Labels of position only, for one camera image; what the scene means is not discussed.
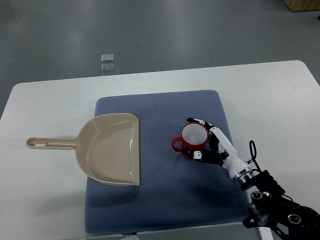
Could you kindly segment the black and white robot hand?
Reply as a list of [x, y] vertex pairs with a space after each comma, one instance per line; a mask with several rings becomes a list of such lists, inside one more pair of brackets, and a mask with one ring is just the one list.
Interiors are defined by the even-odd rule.
[[202, 119], [187, 118], [188, 123], [200, 123], [208, 130], [208, 140], [202, 151], [196, 151], [193, 159], [200, 163], [215, 164], [228, 170], [229, 176], [240, 185], [253, 178], [252, 170], [247, 162], [239, 158], [238, 152], [216, 126]]

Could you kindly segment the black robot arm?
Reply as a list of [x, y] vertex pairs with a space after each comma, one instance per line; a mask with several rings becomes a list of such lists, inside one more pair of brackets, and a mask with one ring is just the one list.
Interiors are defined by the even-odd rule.
[[267, 170], [257, 164], [254, 141], [249, 142], [251, 159], [255, 169], [239, 178], [240, 188], [257, 190], [250, 194], [248, 217], [242, 224], [250, 228], [266, 227], [282, 240], [318, 240], [320, 238], [320, 215], [310, 207], [302, 206], [286, 195]]

